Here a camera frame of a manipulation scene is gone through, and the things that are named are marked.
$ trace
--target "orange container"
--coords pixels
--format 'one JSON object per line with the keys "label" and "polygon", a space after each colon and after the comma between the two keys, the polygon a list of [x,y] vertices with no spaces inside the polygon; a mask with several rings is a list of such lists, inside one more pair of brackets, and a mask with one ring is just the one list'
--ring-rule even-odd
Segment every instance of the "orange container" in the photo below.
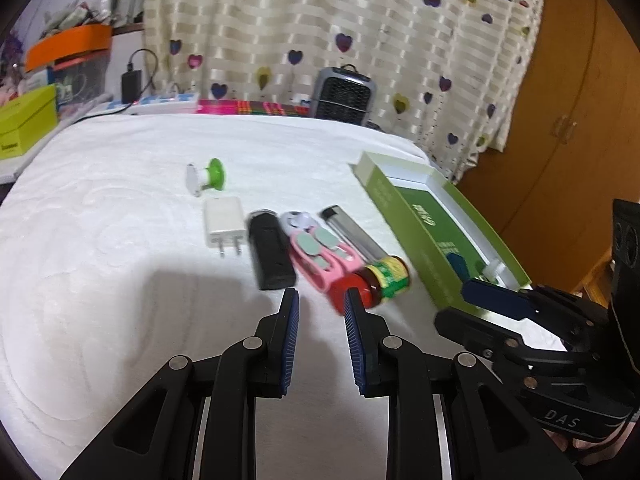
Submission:
{"label": "orange container", "polygon": [[53,63],[57,59],[111,48],[109,25],[82,25],[70,28],[35,44],[27,51],[27,72]]}

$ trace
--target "white phone charger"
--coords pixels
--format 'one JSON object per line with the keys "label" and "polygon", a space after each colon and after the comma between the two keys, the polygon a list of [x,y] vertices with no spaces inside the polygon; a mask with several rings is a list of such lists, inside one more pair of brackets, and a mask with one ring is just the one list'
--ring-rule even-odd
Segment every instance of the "white phone charger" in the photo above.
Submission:
{"label": "white phone charger", "polygon": [[204,201],[204,225],[207,245],[217,247],[220,256],[225,247],[234,246],[241,254],[241,244],[246,240],[246,225],[240,199],[236,196],[207,198]]}

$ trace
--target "wardrobe handle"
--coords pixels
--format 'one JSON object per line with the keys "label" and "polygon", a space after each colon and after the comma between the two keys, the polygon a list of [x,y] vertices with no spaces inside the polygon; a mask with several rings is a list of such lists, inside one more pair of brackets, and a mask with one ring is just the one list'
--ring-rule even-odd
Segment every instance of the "wardrobe handle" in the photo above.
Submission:
{"label": "wardrobe handle", "polygon": [[562,117],[558,117],[556,119],[556,122],[554,123],[554,127],[551,130],[551,136],[552,137],[560,137],[560,132],[564,128],[564,124],[566,123],[566,120],[568,118],[569,118],[568,115],[563,115]]}
{"label": "wardrobe handle", "polygon": [[564,134],[564,138],[562,139],[563,144],[568,144],[569,141],[572,139],[572,137],[574,136],[575,127],[577,125],[578,123],[575,121],[569,124],[569,127],[566,129],[566,133]]}

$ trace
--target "green suction cup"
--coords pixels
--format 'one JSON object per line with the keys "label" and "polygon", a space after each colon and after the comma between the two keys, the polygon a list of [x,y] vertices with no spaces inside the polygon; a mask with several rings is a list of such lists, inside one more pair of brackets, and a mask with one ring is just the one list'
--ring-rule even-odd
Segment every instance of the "green suction cup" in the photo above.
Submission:
{"label": "green suction cup", "polygon": [[209,173],[209,185],[218,191],[225,187],[225,168],[219,158],[212,158],[207,168]]}

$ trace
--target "red jar lid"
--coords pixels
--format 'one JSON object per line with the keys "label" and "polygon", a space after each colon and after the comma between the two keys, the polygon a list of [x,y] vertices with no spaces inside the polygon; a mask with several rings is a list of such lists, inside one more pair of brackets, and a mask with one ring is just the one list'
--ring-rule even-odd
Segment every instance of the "red jar lid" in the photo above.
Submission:
{"label": "red jar lid", "polygon": [[372,307],[371,291],[367,282],[357,274],[347,274],[333,282],[327,292],[329,300],[342,316],[344,316],[344,295],[352,287],[358,289],[364,308]]}

